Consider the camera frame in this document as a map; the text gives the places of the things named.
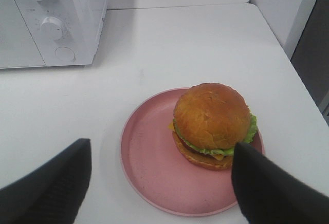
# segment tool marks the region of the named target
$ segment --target sesame-free bun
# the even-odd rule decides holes
[[[228,149],[247,135],[250,113],[243,97],[231,87],[204,83],[178,99],[174,121],[179,135],[193,145]]]
[[[191,150],[187,149],[182,144],[183,141],[178,137],[176,132],[172,132],[172,134],[178,150],[189,162],[193,163],[194,165],[216,171],[232,167],[233,156],[225,156],[221,161],[218,161],[215,158],[211,158],[210,156],[203,156],[200,153],[192,152]]]

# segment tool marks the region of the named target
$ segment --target microwave door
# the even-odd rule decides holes
[[[0,0],[0,68],[45,63],[14,0]]]

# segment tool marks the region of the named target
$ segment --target round plate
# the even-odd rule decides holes
[[[131,186],[155,207],[183,216],[212,215],[237,204],[231,169],[195,166],[178,151],[168,125],[185,91],[159,93],[132,113],[121,137],[121,163]],[[251,144],[264,153],[259,133]]]

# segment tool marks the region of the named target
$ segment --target microwave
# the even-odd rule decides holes
[[[93,62],[107,0],[0,0],[0,68]]]

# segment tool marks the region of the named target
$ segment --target melted cheese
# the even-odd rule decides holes
[[[215,158],[217,161],[221,161],[224,158],[224,155],[211,155],[213,158]]]
[[[173,122],[173,121],[168,125],[168,128],[169,128],[170,130],[172,130],[173,132],[175,132],[174,122]]]

